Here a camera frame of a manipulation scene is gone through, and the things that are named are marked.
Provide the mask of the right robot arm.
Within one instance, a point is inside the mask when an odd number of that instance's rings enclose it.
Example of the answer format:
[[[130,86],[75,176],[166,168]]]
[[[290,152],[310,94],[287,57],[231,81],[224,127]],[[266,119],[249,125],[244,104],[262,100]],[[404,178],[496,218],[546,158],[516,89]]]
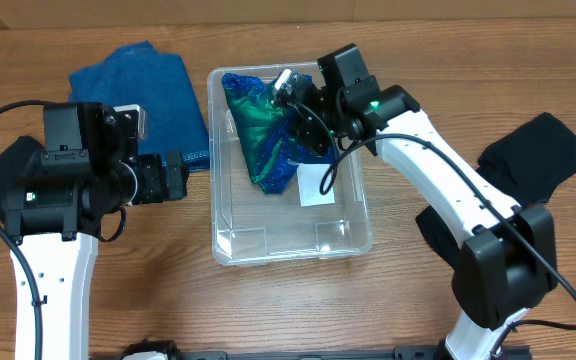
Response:
[[[554,221],[541,205],[522,206],[479,175],[439,135],[403,87],[381,88],[359,48],[349,44],[317,61],[322,87],[293,68],[271,85],[274,104],[300,118],[290,129],[317,155],[366,147],[405,176],[448,228],[457,248],[452,290],[461,307],[438,345],[438,359],[527,359],[503,343],[556,288]]]

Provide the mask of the black cloth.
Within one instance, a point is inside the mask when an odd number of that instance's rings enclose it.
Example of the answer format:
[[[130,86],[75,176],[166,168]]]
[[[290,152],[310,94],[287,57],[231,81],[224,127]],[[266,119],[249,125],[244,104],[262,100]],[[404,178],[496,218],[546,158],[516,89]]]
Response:
[[[477,172],[520,205],[547,203],[576,174],[576,135],[544,112],[489,145]]]
[[[455,268],[460,249],[447,225],[432,206],[427,206],[415,218],[419,231],[430,246],[451,268]]]
[[[31,136],[20,136],[0,154],[0,221],[4,220],[3,201],[18,178],[32,172],[37,155],[43,145]]]

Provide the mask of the sparkly blue green garment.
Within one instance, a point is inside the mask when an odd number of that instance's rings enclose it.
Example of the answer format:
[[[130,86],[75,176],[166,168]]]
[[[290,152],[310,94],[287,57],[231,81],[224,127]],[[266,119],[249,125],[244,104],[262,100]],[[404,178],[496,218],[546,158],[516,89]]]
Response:
[[[253,76],[222,77],[251,183],[266,195],[283,193],[300,164],[331,164],[338,158],[314,155],[289,132],[296,113],[280,105],[273,85]]]

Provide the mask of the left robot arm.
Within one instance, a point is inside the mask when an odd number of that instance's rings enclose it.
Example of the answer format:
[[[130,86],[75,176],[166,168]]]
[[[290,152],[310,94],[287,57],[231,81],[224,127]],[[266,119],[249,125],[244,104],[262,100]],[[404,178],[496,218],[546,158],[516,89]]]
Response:
[[[45,148],[3,201],[14,260],[18,359],[86,359],[89,299],[102,219],[134,205],[183,199],[180,152],[138,152],[138,105],[60,103],[43,109]]]

